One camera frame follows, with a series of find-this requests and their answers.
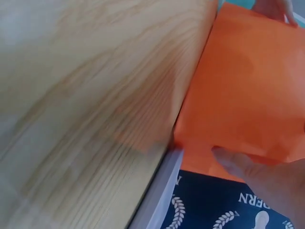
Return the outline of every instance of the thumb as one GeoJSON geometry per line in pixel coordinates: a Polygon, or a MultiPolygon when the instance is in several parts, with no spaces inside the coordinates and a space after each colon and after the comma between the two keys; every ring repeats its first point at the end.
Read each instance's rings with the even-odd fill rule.
{"type": "Polygon", "coordinates": [[[254,163],[248,156],[242,153],[231,152],[222,147],[213,147],[212,151],[218,163],[220,163],[225,170],[243,180],[251,180],[251,183],[260,176],[263,176],[262,171],[266,166],[254,163]]]}
{"type": "Polygon", "coordinates": [[[267,205],[283,215],[289,214],[287,181],[276,172],[276,167],[254,163],[248,156],[231,152],[221,147],[213,147],[216,160],[232,175],[242,178],[250,189],[267,205]]]}

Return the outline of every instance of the light wooden board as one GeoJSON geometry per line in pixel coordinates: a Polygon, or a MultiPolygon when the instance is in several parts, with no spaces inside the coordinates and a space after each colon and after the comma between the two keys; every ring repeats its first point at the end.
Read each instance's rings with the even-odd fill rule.
{"type": "Polygon", "coordinates": [[[0,228],[126,227],[216,7],[0,1],[0,228]]]}

